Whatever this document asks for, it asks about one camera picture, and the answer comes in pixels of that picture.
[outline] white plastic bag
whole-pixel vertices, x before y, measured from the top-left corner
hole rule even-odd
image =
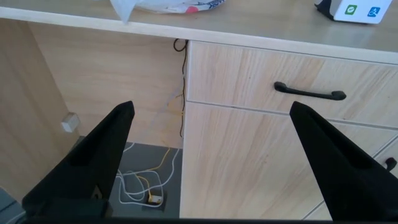
[[[213,9],[225,0],[111,0],[112,6],[124,23],[136,7],[156,13],[193,13]]]

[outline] green icon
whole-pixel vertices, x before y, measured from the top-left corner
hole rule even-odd
[[[349,5],[346,9],[346,15],[353,15],[355,13],[355,10],[358,6],[357,5]]]

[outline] drawer front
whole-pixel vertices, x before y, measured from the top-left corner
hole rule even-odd
[[[398,67],[392,65],[192,42],[189,67],[190,101],[283,113],[299,101],[326,118],[398,126]],[[275,82],[314,93],[343,91],[347,97],[281,93]]]
[[[395,131],[334,124],[369,154]],[[323,200],[288,116],[187,103],[183,218],[302,219]]]

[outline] drawer handle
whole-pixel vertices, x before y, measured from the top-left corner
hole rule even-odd
[[[296,94],[296,95],[302,95],[302,96],[312,96],[312,97],[328,99],[328,100],[343,100],[347,97],[347,95],[343,91],[333,91],[331,93],[331,95],[327,95],[327,94],[320,94],[320,93],[310,93],[310,92],[301,91],[301,90],[294,90],[294,89],[287,87],[286,84],[282,83],[282,82],[275,82],[274,88],[276,91],[279,91],[282,93],[290,93],[290,94]]]
[[[392,171],[393,168],[395,168],[395,166],[397,165],[397,161],[394,158],[388,158],[386,160],[386,164],[387,164],[387,170]]]

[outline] floor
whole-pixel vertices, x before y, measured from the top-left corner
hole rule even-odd
[[[126,148],[131,146],[132,143],[127,143]],[[144,144],[135,144],[133,147],[126,151],[121,159],[120,171],[122,173],[129,170],[139,171],[146,170],[153,167],[157,167],[167,152],[166,147],[159,146],[149,146]],[[177,149],[171,149],[167,154],[164,163],[158,169],[157,173],[160,179],[165,182],[172,172],[172,160],[174,155],[177,153]],[[181,166],[182,166],[182,150],[178,151],[178,154],[174,162],[174,173],[171,176],[169,182],[164,185],[164,192],[167,196],[165,201],[164,211],[157,209],[147,209],[143,210],[141,205],[135,204],[121,204],[119,202],[119,183],[120,179],[116,178],[109,202],[113,209],[114,217],[141,217],[141,218],[178,218],[180,211],[180,191],[181,191]],[[150,186],[158,185],[159,180],[153,173],[140,174],[145,177]],[[126,189],[128,192],[140,192],[142,190],[141,185],[138,183],[137,179],[133,176],[126,177]],[[151,190],[152,194],[160,194],[160,188]],[[142,195],[137,195],[135,198],[141,198]],[[122,194],[122,202],[133,202],[127,196]],[[14,199],[10,197],[5,191],[0,189],[0,210],[4,209],[7,205],[12,203]],[[20,204],[14,203],[8,208],[0,212],[0,223],[6,223],[12,217],[23,212]]]

